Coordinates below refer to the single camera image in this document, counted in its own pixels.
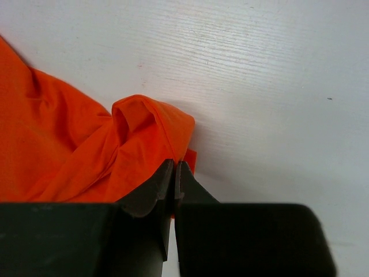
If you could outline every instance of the orange fabric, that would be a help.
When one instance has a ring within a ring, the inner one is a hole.
[[[194,119],[135,95],[103,106],[28,67],[0,38],[0,201],[113,202],[166,158],[184,157]]]

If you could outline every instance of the crumpled fabric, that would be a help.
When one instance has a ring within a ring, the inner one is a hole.
[[[111,114],[27,66],[0,38],[0,201],[114,202],[164,159],[186,160],[194,118],[142,95]]]

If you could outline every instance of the white wooden surface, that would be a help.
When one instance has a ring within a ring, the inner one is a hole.
[[[365,0],[1,0],[0,33],[107,108],[142,93],[195,116],[204,187],[309,205],[340,276],[364,277],[368,15]]]

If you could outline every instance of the orange cloth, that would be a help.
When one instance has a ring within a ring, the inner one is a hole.
[[[140,95],[114,103],[111,116],[2,38],[0,110],[0,201],[114,202],[166,158],[194,168],[191,116]]]

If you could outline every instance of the white surface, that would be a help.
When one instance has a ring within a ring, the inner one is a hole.
[[[364,0],[1,0],[0,33],[108,108],[142,93],[195,116],[208,191],[309,205],[340,276],[363,277],[368,14]]]

